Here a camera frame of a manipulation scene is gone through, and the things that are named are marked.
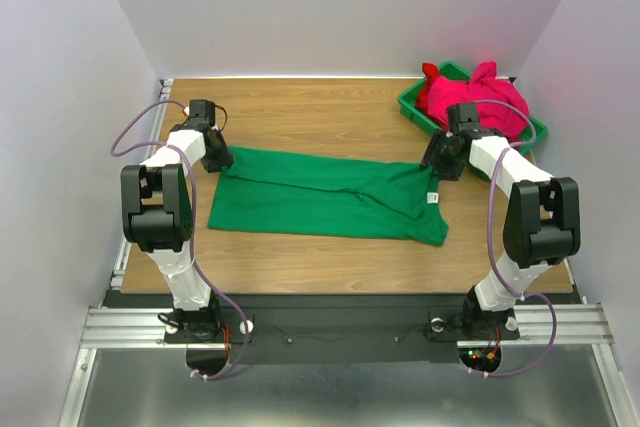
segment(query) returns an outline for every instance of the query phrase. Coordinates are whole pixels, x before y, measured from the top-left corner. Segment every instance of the metal frame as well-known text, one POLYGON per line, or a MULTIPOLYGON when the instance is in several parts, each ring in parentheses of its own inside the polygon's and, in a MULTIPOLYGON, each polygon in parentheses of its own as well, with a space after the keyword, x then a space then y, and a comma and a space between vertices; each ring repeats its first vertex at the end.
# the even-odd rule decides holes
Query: metal frame
MULTIPOLYGON (((169 98, 173 79, 161 80, 161 100, 169 98)), ((158 109, 154 119, 151 139, 159 136, 164 119, 165 106, 158 109)), ((155 148, 146 152, 149 157, 155 148)), ((124 236, 113 269, 111 289, 119 290, 126 269, 131 244, 124 236)), ((569 275, 571 270, 565 264, 569 275)), ((558 316, 557 344, 591 344, 604 386, 620 427, 638 427, 637 414, 626 388, 622 373, 617 367, 611 344, 614 343, 606 317, 600 305, 555 305, 558 316)), ((67 391, 59 425, 77 426, 89 388, 91 374, 99 349, 166 349, 184 345, 168 345, 164 342, 164 325, 157 319, 162 309, 90 309, 80 341, 80 350, 67 391)), ((517 341, 503 341, 504 345, 546 344, 551 332, 551 318, 546 306, 519 305, 515 308, 521 332, 517 341)), ((459 347, 478 344, 472 341, 458 342, 459 347)), ((203 344, 203 348, 222 349, 223 344, 203 344)))

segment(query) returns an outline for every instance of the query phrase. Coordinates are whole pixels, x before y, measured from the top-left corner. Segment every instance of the wooden table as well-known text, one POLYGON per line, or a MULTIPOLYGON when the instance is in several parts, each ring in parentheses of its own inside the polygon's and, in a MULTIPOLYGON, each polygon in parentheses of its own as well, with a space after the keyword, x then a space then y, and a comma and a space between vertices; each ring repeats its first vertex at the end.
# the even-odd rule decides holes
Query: wooden table
MULTIPOLYGON (((415 79, 183 79, 171 97, 187 104, 208 98, 229 112, 231 145, 342 158, 419 162, 429 137, 403 117, 398 95, 415 79)), ((184 120, 167 107, 161 139, 184 120)), ((449 224, 441 247, 411 240, 352 239, 210 230, 206 223, 218 174, 198 164, 196 255, 223 291, 232 293, 467 292, 489 272, 485 229, 488 184, 468 170, 440 184, 449 224)), ((496 202, 494 239, 502 252, 506 201, 496 202)), ((564 265, 532 290, 568 292, 564 265)), ((168 292, 156 265, 133 246, 122 291, 168 292)))

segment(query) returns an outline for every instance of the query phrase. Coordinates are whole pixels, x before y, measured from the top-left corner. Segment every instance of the pink cloth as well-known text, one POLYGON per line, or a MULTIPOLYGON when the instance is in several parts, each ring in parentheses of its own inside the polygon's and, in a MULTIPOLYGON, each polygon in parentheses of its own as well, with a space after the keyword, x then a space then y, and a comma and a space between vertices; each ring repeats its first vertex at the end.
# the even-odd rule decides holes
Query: pink cloth
MULTIPOLYGON (((460 102, 482 99, 500 100, 513 105, 529 116, 529 106, 516 88, 507 80, 496 79, 498 66, 495 62, 480 64, 468 82, 438 77, 428 94, 427 115, 443 130, 449 130, 447 109, 460 102)), ((518 140, 526 128, 526 122, 506 107, 496 104, 479 103, 478 116, 486 129, 497 129, 509 141, 518 140)))

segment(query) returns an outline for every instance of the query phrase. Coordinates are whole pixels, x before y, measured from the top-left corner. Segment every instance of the folded green fabric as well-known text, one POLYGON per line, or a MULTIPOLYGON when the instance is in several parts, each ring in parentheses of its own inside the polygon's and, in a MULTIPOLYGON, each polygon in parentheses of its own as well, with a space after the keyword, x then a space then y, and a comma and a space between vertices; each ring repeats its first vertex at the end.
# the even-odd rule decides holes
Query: folded green fabric
POLYGON ((232 151, 235 162, 220 174, 213 199, 211 229, 436 245, 447 235, 432 168, 242 147, 232 151))

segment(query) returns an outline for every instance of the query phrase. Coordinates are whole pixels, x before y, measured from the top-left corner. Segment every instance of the green plastic bin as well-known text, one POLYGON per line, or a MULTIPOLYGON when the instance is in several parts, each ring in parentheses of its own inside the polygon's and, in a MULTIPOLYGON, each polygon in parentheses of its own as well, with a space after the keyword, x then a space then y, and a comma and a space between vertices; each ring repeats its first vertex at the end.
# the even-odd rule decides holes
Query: green plastic bin
MULTIPOLYGON (((471 74, 460 67, 455 62, 445 62, 440 65, 440 75, 444 75, 447 79, 450 80, 469 80, 471 78, 471 74)), ((398 102, 400 103, 400 112, 406 118, 408 118, 411 122, 416 124, 421 130, 425 131, 429 135, 433 135, 433 133, 438 130, 437 124, 435 124, 431 119, 429 119, 426 115, 416 109, 416 99, 418 98, 418 94, 424 87, 426 79, 422 79, 417 84, 409 87, 398 97, 398 102)), ((545 135, 547 135, 547 126, 540 122, 538 119, 534 117, 529 117, 531 123, 536 129, 536 140, 531 145, 523 145, 520 147, 520 153, 526 154, 531 150, 531 148, 540 142, 545 135)), ((521 140, 529 140, 531 138, 531 129, 527 127, 522 134, 520 134, 521 140)))

